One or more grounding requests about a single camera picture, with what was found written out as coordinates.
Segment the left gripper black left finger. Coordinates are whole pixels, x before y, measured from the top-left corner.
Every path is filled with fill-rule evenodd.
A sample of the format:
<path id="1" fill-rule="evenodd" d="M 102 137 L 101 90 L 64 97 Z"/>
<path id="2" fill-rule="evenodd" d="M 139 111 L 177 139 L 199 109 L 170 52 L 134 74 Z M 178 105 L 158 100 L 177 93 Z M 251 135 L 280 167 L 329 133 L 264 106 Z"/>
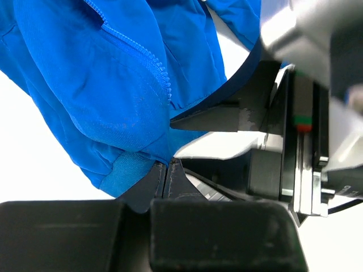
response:
<path id="1" fill-rule="evenodd" d="M 165 178 L 156 163 L 114 200 L 1 204 L 1 270 L 150 271 L 148 210 Z"/>

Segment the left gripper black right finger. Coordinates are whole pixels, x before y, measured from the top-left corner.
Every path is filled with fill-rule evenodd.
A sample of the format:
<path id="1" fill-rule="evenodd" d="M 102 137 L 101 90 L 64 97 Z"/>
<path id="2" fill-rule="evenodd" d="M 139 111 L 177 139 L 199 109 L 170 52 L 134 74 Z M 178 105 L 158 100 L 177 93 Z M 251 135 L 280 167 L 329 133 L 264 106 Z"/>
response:
<path id="1" fill-rule="evenodd" d="M 181 161 L 150 206 L 153 271 L 307 271 L 288 211 L 270 201 L 208 201 Z"/>

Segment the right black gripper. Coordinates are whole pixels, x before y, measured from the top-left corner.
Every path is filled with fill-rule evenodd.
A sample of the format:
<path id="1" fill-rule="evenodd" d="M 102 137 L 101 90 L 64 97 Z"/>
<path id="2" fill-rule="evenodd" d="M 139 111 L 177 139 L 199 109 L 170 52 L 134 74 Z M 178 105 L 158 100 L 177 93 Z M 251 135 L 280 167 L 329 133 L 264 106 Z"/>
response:
<path id="1" fill-rule="evenodd" d="M 259 131 L 281 63 L 255 45 L 219 89 L 171 120 L 194 131 Z M 282 155 L 249 150 L 230 159 L 182 159 L 186 172 L 233 200 L 268 199 L 288 204 L 297 226 L 309 216 L 328 215 L 332 189 L 323 170 L 329 161 L 329 91 L 286 69 L 272 102 L 283 110 Z"/>

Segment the blue white red jacket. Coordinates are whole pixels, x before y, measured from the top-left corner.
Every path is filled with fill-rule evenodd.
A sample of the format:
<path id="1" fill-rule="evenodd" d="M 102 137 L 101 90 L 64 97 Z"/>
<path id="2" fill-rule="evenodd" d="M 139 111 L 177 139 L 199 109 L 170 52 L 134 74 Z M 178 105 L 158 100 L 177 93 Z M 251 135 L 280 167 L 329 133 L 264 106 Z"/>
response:
<path id="1" fill-rule="evenodd" d="M 260 1 L 2 1 L 1 71 L 94 187 L 118 197 L 202 136 L 170 120 L 226 82 L 211 16 L 247 48 Z"/>

